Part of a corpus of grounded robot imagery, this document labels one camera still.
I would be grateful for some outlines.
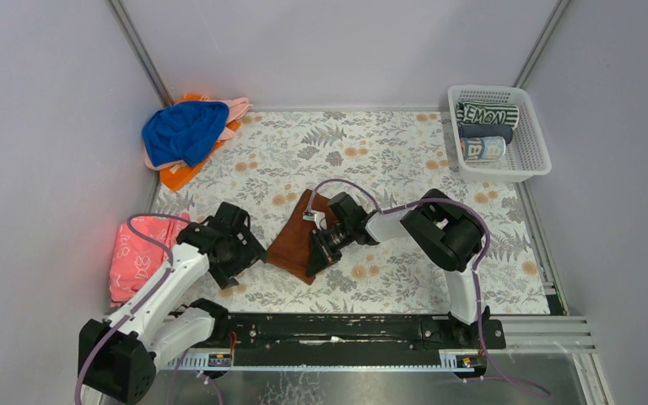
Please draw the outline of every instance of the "white plastic basket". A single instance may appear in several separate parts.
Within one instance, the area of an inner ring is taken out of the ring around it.
[[[481,101],[517,105],[520,110],[518,126],[513,132],[513,142],[506,147],[505,158],[495,162],[467,163],[463,161],[461,137],[458,134],[456,107],[458,101]],[[520,182],[532,176],[546,175],[553,168],[543,130],[525,90],[505,86],[461,84],[448,89],[451,124],[456,141],[461,177],[467,181]]]

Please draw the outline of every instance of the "blue cloth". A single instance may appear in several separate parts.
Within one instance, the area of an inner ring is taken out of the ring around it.
[[[224,130],[230,108],[219,101],[185,101],[164,108],[143,127],[150,162],[160,166],[185,160],[190,166],[205,160]]]

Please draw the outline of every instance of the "white wall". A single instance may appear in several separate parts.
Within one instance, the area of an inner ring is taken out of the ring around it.
[[[447,105],[515,82],[555,0],[127,0],[173,97],[257,108]]]
[[[0,2],[0,404],[73,403],[158,107],[105,1]]]
[[[617,403],[648,403],[648,2],[574,2],[528,90],[553,161],[532,192],[568,302]]]

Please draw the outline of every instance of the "floral tablecloth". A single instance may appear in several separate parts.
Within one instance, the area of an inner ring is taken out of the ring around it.
[[[383,208],[407,203],[440,188],[470,205],[493,232],[481,263],[484,298],[494,314],[548,314],[515,188],[494,182],[464,182],[456,173],[451,119],[430,112],[262,112],[244,117],[228,141],[178,192],[161,186],[154,209],[187,211],[203,220],[222,201],[251,214],[251,230],[267,248],[286,223],[301,193],[331,177],[371,191]],[[371,204],[343,184],[320,193],[349,192],[367,210]],[[413,239],[378,246],[351,245],[343,259],[307,285],[288,272],[257,263],[240,285],[219,290],[205,278],[184,295],[230,311],[445,313],[449,295],[443,271]]]

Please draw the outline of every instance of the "brown cloth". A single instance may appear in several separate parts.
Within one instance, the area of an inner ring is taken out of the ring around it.
[[[309,285],[314,283],[316,278],[306,277],[306,264],[311,254],[310,234],[316,225],[304,219],[303,214],[311,193],[311,190],[304,191],[289,221],[267,250],[267,263],[287,270]],[[331,228],[336,223],[336,217],[327,206],[328,203],[328,198],[317,194],[311,209],[323,212],[327,217],[327,228]]]

